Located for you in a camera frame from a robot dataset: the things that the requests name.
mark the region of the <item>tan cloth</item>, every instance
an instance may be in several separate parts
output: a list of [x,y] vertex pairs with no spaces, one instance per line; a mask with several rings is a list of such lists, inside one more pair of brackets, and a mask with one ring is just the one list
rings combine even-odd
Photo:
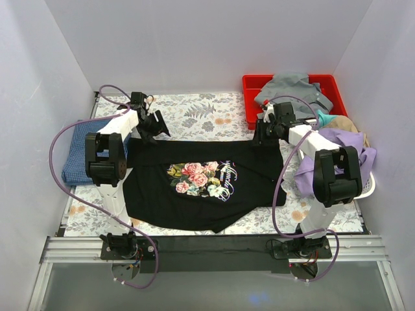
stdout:
[[[344,130],[348,132],[359,133],[354,123],[349,118],[343,115],[338,115],[329,124],[327,124],[326,126],[323,126],[323,128],[338,128],[340,130]],[[364,133],[364,146],[370,147],[368,138],[365,133]]]

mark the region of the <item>white laundry basket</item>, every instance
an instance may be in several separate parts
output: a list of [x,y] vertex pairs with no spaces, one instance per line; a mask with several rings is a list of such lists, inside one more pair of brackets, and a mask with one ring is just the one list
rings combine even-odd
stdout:
[[[312,120],[307,120],[307,122],[311,125],[314,126],[316,124],[316,120],[312,119]],[[298,150],[298,157],[300,158],[300,160],[304,159],[304,153],[301,150]],[[373,191],[375,190],[376,187],[376,182],[375,182],[375,178],[374,175],[372,174],[372,172],[370,172],[370,177],[368,182],[363,186],[362,189],[362,194],[360,196],[357,196],[355,198],[355,200],[357,199],[363,199],[363,198],[367,198],[369,195],[371,195],[373,193]]]

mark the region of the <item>blue plaid fabric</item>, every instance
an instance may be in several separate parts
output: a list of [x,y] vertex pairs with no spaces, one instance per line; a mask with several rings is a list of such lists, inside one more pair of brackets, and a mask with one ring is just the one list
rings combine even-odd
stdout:
[[[72,136],[69,155],[62,170],[62,180],[68,186],[91,185],[92,179],[85,173],[85,136],[89,132],[97,132],[105,127],[110,120],[91,121],[75,126]],[[124,141],[124,151],[126,154],[126,142]],[[105,151],[100,156],[108,156]]]

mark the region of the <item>black shirt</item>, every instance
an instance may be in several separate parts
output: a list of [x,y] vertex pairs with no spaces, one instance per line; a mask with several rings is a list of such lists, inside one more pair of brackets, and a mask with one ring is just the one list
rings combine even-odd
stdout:
[[[272,205],[283,159],[279,146],[251,141],[128,142],[123,185],[128,215],[160,227],[222,231],[256,207]],[[280,189],[277,205],[285,204]]]

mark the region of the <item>purple garment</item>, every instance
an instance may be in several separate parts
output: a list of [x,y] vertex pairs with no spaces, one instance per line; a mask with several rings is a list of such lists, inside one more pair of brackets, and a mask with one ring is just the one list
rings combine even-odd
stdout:
[[[364,187],[370,177],[370,171],[372,170],[375,161],[376,149],[363,147],[363,133],[352,133],[339,130],[338,128],[322,128],[318,133],[332,143],[339,144],[340,146],[353,146],[356,148],[361,164],[362,186]],[[294,176],[298,190],[301,192],[303,198],[314,194],[313,171],[314,161],[309,156],[305,156]],[[342,171],[336,168],[336,174],[340,173],[342,173]]]

